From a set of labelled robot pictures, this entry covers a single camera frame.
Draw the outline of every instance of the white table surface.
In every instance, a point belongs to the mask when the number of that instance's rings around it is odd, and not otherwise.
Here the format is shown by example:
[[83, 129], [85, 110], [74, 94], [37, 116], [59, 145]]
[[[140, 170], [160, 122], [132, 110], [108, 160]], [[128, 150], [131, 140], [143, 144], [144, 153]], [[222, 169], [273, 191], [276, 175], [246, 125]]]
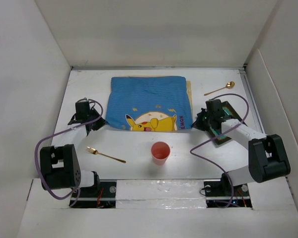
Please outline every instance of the white table surface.
[[[106, 107], [111, 77], [123, 75], [186, 77], [192, 84], [194, 115], [200, 111], [200, 107], [205, 106], [205, 101], [211, 98], [211, 96], [204, 97], [203, 94], [225, 85], [227, 81], [236, 82], [236, 87], [230, 92], [245, 96], [238, 70], [193, 68], [72, 71], [56, 131], [66, 127], [74, 114], [74, 103], [82, 97], [96, 99]], [[234, 97], [226, 99], [243, 116], [245, 112], [243, 102]], [[252, 112], [246, 123], [255, 128], [256, 120], [252, 117]], [[125, 139], [120, 141], [124, 146], [111, 146], [116, 145], [118, 135], [124, 136]], [[170, 133], [137, 133], [118, 131], [109, 127], [92, 132], [77, 148], [80, 167], [85, 170], [96, 170], [101, 179], [119, 179], [117, 208], [71, 209], [68, 207], [69, 198], [63, 201], [55, 200], [42, 189], [39, 179], [35, 179], [18, 238], [91, 236], [298, 238], [298, 213], [285, 178], [261, 184], [250, 183], [248, 186], [253, 209], [205, 209], [205, 199], [198, 194], [203, 186], [203, 181], [200, 179], [219, 178], [221, 171], [207, 162], [190, 156], [189, 149], [208, 139], [208, 136], [194, 129], [172, 135], [175, 135], [174, 139]], [[170, 160], [163, 167], [152, 165], [149, 156], [143, 153], [149, 150], [150, 145], [156, 140], [164, 140], [173, 147]], [[54, 139], [52, 144], [61, 141], [62, 139], [59, 141]], [[141, 144], [140, 149], [133, 147], [133, 141]], [[85, 153], [85, 146], [95, 144], [104, 153], [120, 155], [120, 158], [128, 161], [125, 164], [128, 166], [110, 160], [97, 161], [92, 155]], [[209, 144], [199, 153], [217, 161], [226, 170], [239, 168], [247, 163], [247, 151], [233, 141], [218, 148]], [[65, 195], [68, 191], [62, 189], [56, 193]]]
[[[114, 76], [131, 75], [179, 75], [191, 81], [193, 117], [206, 107], [205, 101], [223, 93], [237, 93], [246, 97], [243, 83], [238, 70], [225, 69], [156, 69], [156, 70], [91, 70], [72, 71], [62, 103], [56, 132], [67, 128], [67, 123], [75, 113], [75, 102], [87, 97], [95, 99], [104, 107], [104, 118], [110, 82]], [[234, 81], [232, 89], [224, 89], [208, 96], [203, 94]], [[241, 117], [246, 111], [245, 103], [238, 97], [226, 96]], [[247, 125], [255, 128], [252, 112], [246, 119]], [[64, 134], [53, 139], [52, 145], [64, 145]], [[211, 179], [220, 178], [222, 171], [214, 165], [205, 162], [189, 153], [194, 146], [209, 139], [209, 136], [197, 129], [188, 129], [175, 133], [165, 132], [135, 132], [114, 129], [105, 126], [98, 131], [92, 131], [78, 147], [76, 153], [82, 170], [97, 171], [101, 179]], [[151, 161], [150, 149], [157, 141], [169, 144], [171, 154], [164, 166], [157, 166]], [[86, 147], [123, 160], [126, 164], [86, 152]], [[221, 164], [227, 171], [247, 165], [248, 152], [235, 141], [222, 146], [209, 143], [196, 153]]]

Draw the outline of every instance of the fork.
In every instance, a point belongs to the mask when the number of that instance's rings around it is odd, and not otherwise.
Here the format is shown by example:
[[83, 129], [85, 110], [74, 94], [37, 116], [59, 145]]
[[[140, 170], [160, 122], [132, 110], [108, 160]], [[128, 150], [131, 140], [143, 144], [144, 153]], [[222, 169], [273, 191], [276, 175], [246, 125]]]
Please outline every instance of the fork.
[[119, 161], [119, 162], [121, 162], [121, 163], [126, 163], [125, 160], [120, 160], [120, 159], [111, 157], [111, 156], [109, 156], [109, 155], [105, 155], [105, 154], [99, 153], [97, 150], [95, 150], [94, 148], [91, 148], [91, 147], [87, 147], [86, 150], [87, 150], [89, 153], [93, 154], [93, 155], [102, 155], [102, 156], [106, 156], [106, 157], [108, 157], [108, 158], [111, 158], [111, 159], [113, 159], [113, 160], [117, 160], [117, 161]]

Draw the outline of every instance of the gold spoon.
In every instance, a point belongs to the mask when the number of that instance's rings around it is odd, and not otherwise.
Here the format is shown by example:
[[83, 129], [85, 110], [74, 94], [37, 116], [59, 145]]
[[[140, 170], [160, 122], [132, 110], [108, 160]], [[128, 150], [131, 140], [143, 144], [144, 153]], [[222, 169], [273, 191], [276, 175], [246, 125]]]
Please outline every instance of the gold spoon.
[[224, 88], [220, 88], [220, 89], [217, 89], [217, 90], [215, 90], [215, 91], [206, 93], [206, 94], [204, 94], [204, 96], [207, 96], [207, 95], [209, 95], [209, 94], [211, 94], [211, 93], [220, 91], [220, 90], [225, 89], [225, 88], [229, 88], [229, 89], [230, 89], [230, 88], [232, 88], [232, 87], [234, 87], [234, 86], [235, 86], [235, 83], [234, 83], [233, 81], [231, 81], [231, 82], [228, 82]]

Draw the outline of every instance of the cup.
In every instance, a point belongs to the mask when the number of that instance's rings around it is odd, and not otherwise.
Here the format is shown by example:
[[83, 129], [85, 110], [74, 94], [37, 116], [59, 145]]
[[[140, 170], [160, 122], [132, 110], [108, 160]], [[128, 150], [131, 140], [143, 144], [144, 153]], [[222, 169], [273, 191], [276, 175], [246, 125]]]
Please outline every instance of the cup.
[[151, 155], [156, 165], [163, 165], [170, 155], [170, 147], [162, 141], [156, 142], [151, 147]]

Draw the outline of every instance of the cable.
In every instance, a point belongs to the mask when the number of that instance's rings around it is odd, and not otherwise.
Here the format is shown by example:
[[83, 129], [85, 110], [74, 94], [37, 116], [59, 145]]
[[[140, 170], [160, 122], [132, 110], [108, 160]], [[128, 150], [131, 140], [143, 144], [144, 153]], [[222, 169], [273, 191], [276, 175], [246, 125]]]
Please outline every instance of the cable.
[[242, 199], [243, 199], [243, 202], [244, 202], [244, 207], [247, 207], [243, 194], [238, 189], [237, 189], [237, 192], [242, 196]]
[[248, 104], [247, 100], [246, 100], [243, 96], [240, 96], [240, 95], [235, 94], [235, 93], [226, 93], [226, 94], [222, 94], [222, 95], [216, 96], [216, 97], [214, 97], [213, 99], [220, 98], [220, 97], [223, 97], [223, 96], [230, 96], [230, 95], [240, 97], [240, 98], [243, 99], [244, 102], [246, 103], [247, 109], [246, 109], [246, 113], [245, 113], [245, 116], [243, 117], [243, 119], [242, 119], [242, 120], [240, 121], [240, 123], [237, 124], [236, 126], [230, 128], [230, 129], [228, 129], [227, 131], [225, 131], [225, 132], [223, 132], [223, 133], [221, 133], [221, 134], [219, 134], [219, 135], [217, 135], [217, 136], [212, 137], [211, 139], [209, 139], [209, 140], [207, 140], [207, 141], [205, 141], [205, 142], [203, 142], [203, 143], [197, 145], [196, 147], [194, 147], [194, 148], [192, 148], [192, 149], [190, 150], [190, 154], [192, 154], [192, 155], [194, 155], [194, 156], [197, 156], [197, 157], [199, 157], [199, 158], [201, 158], [201, 159], [203, 159], [203, 160], [206, 160], [206, 161], [210, 162], [211, 164], [214, 164], [214, 165], [217, 166], [220, 170], [222, 170], [223, 173], [227, 176], [228, 181], [229, 181], [229, 184], [230, 184], [230, 186], [231, 186], [231, 196], [230, 196], [230, 199], [229, 199], [228, 204], [225, 205], [223, 208], [226, 208], [226, 207], [229, 207], [230, 205], [233, 205], [232, 201], [233, 201], [233, 197], [234, 197], [234, 187], [233, 187], [232, 179], [230, 178], [230, 176], [228, 175], [228, 173], [227, 173], [227, 172], [226, 172], [226, 171], [225, 171], [219, 164], [217, 164], [217, 163], [213, 162], [212, 160], [209, 160], [209, 159], [207, 159], [207, 158], [205, 158], [205, 157], [203, 157], [203, 156], [201, 156], [201, 155], [195, 154], [195, 153], [193, 153], [193, 151], [195, 151], [196, 149], [200, 148], [201, 146], [203, 146], [203, 145], [205, 145], [205, 144], [207, 144], [207, 143], [209, 143], [209, 142], [211, 142], [211, 141], [216, 140], [216, 139], [219, 138], [220, 136], [225, 135], [225, 134], [231, 132], [232, 130], [238, 128], [238, 127], [245, 121], [245, 119], [247, 118], [248, 113], [249, 113], [249, 104]]
[[77, 203], [79, 196], [80, 196], [80, 188], [77, 188], [77, 196], [76, 196], [74, 202], [70, 205], [70, 207], [73, 207]]
[[85, 126], [85, 125], [88, 125], [88, 124], [92, 124], [92, 123], [98, 121], [99, 119], [101, 119], [101, 117], [102, 117], [102, 115], [103, 115], [103, 112], [104, 112], [104, 109], [103, 109], [102, 105], [101, 105], [99, 102], [97, 102], [97, 101], [95, 101], [95, 100], [93, 100], [93, 99], [87, 99], [87, 98], [80, 99], [80, 100], [78, 100], [78, 102], [81, 102], [81, 101], [83, 101], [83, 100], [89, 100], [89, 101], [94, 102], [94, 103], [96, 103], [96, 104], [98, 104], [98, 105], [100, 106], [101, 113], [100, 113], [99, 117], [96, 118], [96, 119], [94, 119], [94, 120], [91, 120], [91, 121], [88, 121], [88, 122], [85, 122], [85, 123], [82, 123], [82, 124], [73, 126], [73, 127], [69, 128], [69, 129], [60, 131], [60, 132], [58, 132], [58, 133], [52, 134], [52, 135], [50, 135], [50, 136], [47, 136], [47, 137], [41, 139], [41, 140], [37, 143], [37, 145], [35, 146], [35, 151], [34, 151], [34, 163], [35, 163], [36, 171], [37, 171], [38, 174], [39, 174], [39, 177], [40, 177], [40, 179], [41, 179], [41, 182], [42, 182], [43, 186], [45, 187], [45, 189], [49, 192], [49, 194], [50, 194], [52, 197], [54, 197], [54, 198], [57, 199], [57, 200], [64, 200], [64, 199], [66, 199], [67, 197], [69, 197], [74, 191], [77, 190], [77, 197], [76, 197], [75, 201], [71, 204], [71, 207], [74, 206], [74, 205], [76, 204], [76, 202], [77, 202], [77, 200], [78, 200], [78, 198], [79, 198], [79, 195], [80, 195], [80, 188], [78, 188], [78, 187], [76, 187], [76, 188], [72, 188], [72, 191], [69, 192], [69, 193], [68, 193], [67, 195], [65, 195], [64, 197], [59, 197], [59, 196], [57, 196], [55, 193], [53, 193], [53, 191], [50, 189], [50, 187], [49, 187], [48, 184], [46, 183], [46, 181], [45, 181], [45, 179], [44, 179], [44, 177], [43, 177], [43, 175], [42, 175], [42, 172], [41, 172], [41, 170], [40, 170], [40, 165], [39, 165], [39, 147], [40, 147], [40, 145], [42, 144], [42, 142], [44, 142], [44, 141], [46, 141], [46, 140], [48, 140], [48, 139], [51, 139], [51, 138], [53, 138], [53, 137], [55, 137], [55, 136], [57, 136], [57, 135], [60, 135], [60, 134], [69, 132], [69, 131], [74, 130], [74, 129], [78, 128], [78, 127]]
[[96, 207], [98, 207], [100, 205], [100, 199], [101, 199], [101, 196], [103, 195], [103, 191], [104, 191], [104, 188], [101, 189], [100, 195], [97, 197], [97, 206]]
[[226, 202], [226, 201], [222, 201], [222, 200], [217, 200], [217, 201], [213, 200], [213, 202], [215, 203], [215, 205], [216, 205], [218, 208], [223, 208], [223, 207], [218, 206], [217, 202], [219, 202], [219, 203], [226, 203], [228, 206], [231, 205], [231, 206], [233, 206], [233, 207], [240, 207], [240, 206], [238, 206], [237, 204], [230, 203], [230, 202]]
[[202, 192], [202, 190], [204, 190], [204, 188], [202, 188], [202, 189], [200, 190], [200, 194], [206, 197], [206, 195], [205, 195], [205, 194], [201, 193], [201, 192]]
[[91, 111], [94, 110], [94, 107], [95, 107], [96, 103], [95, 102], [89, 102], [89, 103], [90, 104], [94, 103], [94, 105], [90, 108]]

